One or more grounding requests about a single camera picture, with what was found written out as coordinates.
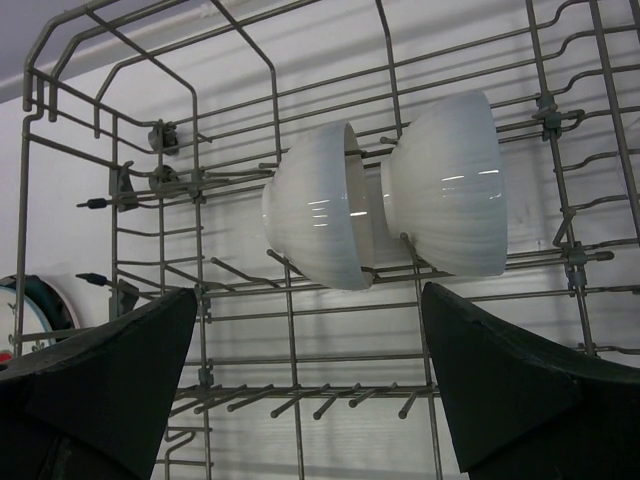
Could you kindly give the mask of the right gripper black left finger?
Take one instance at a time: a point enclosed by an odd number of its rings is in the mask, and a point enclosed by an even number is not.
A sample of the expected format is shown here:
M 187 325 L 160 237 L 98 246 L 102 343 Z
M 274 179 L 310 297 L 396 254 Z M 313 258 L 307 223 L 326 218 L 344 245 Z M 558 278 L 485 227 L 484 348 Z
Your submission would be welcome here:
M 150 478 L 196 316 L 182 288 L 3 363 L 2 478 Z

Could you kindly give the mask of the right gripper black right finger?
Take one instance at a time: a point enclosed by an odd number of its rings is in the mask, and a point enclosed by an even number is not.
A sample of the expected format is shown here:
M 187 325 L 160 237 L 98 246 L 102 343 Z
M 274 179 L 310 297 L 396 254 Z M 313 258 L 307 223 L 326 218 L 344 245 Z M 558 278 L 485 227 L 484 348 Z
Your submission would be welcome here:
M 578 353 L 429 282 L 422 324 L 461 472 L 636 479 L 639 371 Z

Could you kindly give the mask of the dark teal square plate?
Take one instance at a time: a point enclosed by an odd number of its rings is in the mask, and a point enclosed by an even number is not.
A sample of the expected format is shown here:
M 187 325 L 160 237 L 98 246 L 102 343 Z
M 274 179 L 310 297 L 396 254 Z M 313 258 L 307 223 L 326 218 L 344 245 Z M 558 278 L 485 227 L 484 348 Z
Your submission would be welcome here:
M 71 303 L 53 284 L 36 275 L 25 280 L 23 334 L 71 330 L 78 326 Z

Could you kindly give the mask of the white plate red strawberries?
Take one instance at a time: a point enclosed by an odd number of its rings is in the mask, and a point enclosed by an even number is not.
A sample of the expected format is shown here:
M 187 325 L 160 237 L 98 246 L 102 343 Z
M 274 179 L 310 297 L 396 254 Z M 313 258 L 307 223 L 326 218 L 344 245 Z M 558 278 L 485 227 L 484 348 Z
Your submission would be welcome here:
M 15 343 L 16 277 L 1 279 L 1 362 L 11 360 Z M 73 329 L 74 318 L 64 298 L 36 275 L 25 280 L 23 333 Z

